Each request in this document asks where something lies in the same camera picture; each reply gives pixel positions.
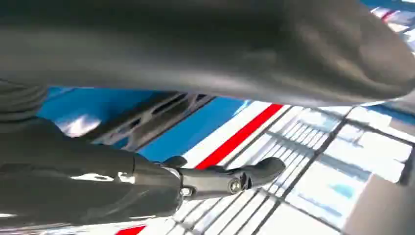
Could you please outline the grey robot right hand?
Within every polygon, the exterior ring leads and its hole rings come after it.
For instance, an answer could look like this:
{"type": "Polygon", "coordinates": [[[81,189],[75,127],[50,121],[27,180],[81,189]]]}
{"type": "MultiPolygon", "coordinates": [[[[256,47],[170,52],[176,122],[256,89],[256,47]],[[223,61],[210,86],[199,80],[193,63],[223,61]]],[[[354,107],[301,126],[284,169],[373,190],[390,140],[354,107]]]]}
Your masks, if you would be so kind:
{"type": "Polygon", "coordinates": [[[173,215],[184,199],[271,182],[276,158],[183,168],[66,136],[37,115],[51,86],[367,104],[415,88],[409,47],[358,0],[3,0],[2,229],[173,215]]]}

